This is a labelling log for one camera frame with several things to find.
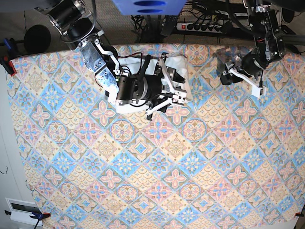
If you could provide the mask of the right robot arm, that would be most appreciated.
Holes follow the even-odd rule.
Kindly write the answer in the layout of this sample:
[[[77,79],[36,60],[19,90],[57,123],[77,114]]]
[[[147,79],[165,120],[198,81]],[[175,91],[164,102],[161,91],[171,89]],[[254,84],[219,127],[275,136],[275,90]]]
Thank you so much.
[[[103,43],[103,30],[95,27],[96,8],[87,9],[82,0],[40,0],[35,9],[50,18],[71,50],[81,53],[117,113],[143,111],[151,120],[156,111],[192,101],[185,57],[167,53],[152,57],[142,52],[119,56],[114,47]]]

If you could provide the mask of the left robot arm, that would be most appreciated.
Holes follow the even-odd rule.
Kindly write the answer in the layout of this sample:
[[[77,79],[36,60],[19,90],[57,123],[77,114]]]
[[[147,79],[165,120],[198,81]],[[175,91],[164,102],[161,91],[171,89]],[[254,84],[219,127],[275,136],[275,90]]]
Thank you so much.
[[[242,31],[253,36],[255,49],[241,58],[241,65],[234,62],[225,65],[222,77],[234,83],[251,77],[262,76],[263,71],[272,62],[281,60],[285,55],[285,45],[304,45],[305,37],[296,34],[284,34],[279,26],[275,10],[270,5],[278,5],[288,10],[304,12],[302,0],[245,0],[250,29],[244,27],[235,17],[230,2],[225,2],[227,12],[233,23]]]

